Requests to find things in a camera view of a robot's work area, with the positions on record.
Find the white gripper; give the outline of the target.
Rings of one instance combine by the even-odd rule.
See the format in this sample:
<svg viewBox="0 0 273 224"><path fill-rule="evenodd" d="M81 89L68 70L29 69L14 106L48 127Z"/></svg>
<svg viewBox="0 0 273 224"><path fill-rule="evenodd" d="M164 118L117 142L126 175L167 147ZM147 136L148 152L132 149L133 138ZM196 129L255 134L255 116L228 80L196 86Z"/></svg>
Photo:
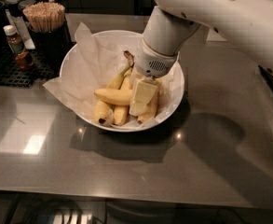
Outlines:
<svg viewBox="0 0 273 224"><path fill-rule="evenodd" d="M135 67L145 77L166 76L177 60L177 55L167 56L153 51L142 38L135 53ZM160 81L141 78L134 82L130 100L130 114L140 116L148 109L148 104L157 93Z"/></svg>

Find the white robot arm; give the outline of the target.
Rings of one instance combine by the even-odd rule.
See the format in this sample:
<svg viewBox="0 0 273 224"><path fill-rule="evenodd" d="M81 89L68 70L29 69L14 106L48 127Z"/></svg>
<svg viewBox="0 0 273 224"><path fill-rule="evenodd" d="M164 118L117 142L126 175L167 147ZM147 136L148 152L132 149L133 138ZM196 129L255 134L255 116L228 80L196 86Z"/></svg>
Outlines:
<svg viewBox="0 0 273 224"><path fill-rule="evenodd" d="M273 0L155 0L135 54L144 77L166 76L202 24L273 69Z"/></svg>

